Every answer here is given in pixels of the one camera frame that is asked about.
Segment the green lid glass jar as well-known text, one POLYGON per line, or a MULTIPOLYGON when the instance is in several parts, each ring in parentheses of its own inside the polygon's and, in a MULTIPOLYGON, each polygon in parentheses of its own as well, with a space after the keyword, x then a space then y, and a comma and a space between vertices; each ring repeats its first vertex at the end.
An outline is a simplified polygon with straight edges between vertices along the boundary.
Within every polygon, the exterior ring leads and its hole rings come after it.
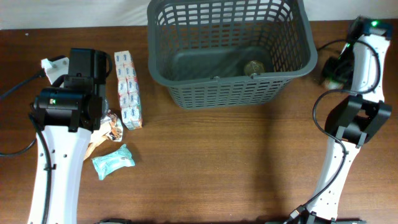
POLYGON ((327 90, 337 90, 342 89, 344 87, 344 84, 335 80, 325 79, 322 82, 322 86, 327 90))

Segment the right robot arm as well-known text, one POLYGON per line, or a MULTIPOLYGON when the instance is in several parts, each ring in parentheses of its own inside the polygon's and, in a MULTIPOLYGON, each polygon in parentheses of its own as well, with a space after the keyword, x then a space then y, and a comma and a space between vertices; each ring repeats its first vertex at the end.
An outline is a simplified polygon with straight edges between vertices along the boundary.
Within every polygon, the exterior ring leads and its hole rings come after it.
POLYGON ((328 136, 326 157, 312 197, 293 210, 286 223, 338 223, 338 204, 346 178, 361 147, 390 118, 384 101, 383 66, 392 39, 392 25, 359 16, 349 27, 339 57, 324 64, 323 77, 338 86, 328 90, 346 93, 320 128, 328 136))

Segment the grey plastic shopping basket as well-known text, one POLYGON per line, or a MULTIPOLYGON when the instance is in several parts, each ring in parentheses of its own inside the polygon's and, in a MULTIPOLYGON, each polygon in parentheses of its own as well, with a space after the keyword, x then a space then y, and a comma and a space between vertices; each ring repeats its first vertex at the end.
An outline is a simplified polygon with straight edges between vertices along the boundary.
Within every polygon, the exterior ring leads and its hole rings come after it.
POLYGON ((267 103, 317 64, 302 0, 151 1, 147 26, 149 72, 184 109, 267 103))

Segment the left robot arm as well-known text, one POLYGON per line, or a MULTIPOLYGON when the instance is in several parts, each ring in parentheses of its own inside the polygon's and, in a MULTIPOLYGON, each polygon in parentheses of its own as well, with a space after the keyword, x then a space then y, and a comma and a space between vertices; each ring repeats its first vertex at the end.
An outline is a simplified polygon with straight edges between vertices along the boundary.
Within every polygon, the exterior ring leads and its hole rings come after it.
POLYGON ((106 112, 106 79, 111 56, 72 48, 41 61, 51 86, 32 103, 29 118, 36 131, 37 171, 29 223, 76 223, 83 160, 91 135, 106 112))

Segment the silver tin can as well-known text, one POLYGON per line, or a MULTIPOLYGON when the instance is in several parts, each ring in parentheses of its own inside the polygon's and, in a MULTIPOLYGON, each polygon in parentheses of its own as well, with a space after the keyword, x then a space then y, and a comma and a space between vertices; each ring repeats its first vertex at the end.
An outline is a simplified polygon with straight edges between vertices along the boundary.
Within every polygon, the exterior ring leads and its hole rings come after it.
POLYGON ((249 61, 247 64, 244 66, 244 74, 246 76, 255 76, 255 75, 260 75, 262 73, 266 72, 266 67, 264 64, 258 60, 252 60, 249 61))

